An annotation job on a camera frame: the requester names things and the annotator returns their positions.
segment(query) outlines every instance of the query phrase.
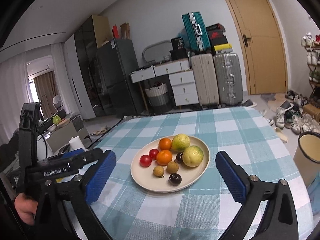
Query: brown curtain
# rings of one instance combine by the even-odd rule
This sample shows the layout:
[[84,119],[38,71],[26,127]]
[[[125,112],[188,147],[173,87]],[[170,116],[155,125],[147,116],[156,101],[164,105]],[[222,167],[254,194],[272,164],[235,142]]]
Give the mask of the brown curtain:
[[53,105],[53,97],[59,94],[54,71],[37,76],[33,81],[39,101],[42,101],[43,117],[47,119],[57,112]]

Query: black cable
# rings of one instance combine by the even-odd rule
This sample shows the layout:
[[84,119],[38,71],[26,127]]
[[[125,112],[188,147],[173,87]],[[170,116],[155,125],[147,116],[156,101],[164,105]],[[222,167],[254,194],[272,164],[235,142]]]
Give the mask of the black cable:
[[45,158],[48,157],[48,148],[47,148],[47,142],[45,141],[45,138],[43,134],[41,134],[41,137],[43,138],[44,144],[45,144]]

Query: gray suitcase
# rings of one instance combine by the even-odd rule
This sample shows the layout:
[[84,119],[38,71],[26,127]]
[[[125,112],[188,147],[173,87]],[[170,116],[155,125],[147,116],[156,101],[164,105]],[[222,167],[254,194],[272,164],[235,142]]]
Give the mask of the gray suitcase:
[[201,54],[190,58],[200,105],[218,105],[219,93],[211,54]]
[[243,91],[238,55],[236,53],[218,54],[213,57],[213,61],[221,106],[240,106],[243,100]]

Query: curtain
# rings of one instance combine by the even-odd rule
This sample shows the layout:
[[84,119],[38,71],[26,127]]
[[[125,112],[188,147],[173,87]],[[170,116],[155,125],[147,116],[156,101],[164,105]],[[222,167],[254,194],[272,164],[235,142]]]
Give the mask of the curtain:
[[76,100],[71,90],[61,43],[51,44],[51,55],[56,82],[66,113],[79,112]]
[[42,101],[41,109],[43,117],[47,119],[57,112],[53,105],[53,97],[59,94],[54,71],[37,76],[33,81],[39,100]]
[[0,138],[7,143],[19,127],[24,103],[33,102],[25,52],[0,63]]

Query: beige trash bin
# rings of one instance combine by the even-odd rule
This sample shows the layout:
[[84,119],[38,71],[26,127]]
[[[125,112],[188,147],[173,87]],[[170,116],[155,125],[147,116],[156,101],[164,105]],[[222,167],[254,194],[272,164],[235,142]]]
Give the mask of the beige trash bin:
[[298,139],[293,158],[306,187],[309,187],[320,171],[320,134],[304,132]]

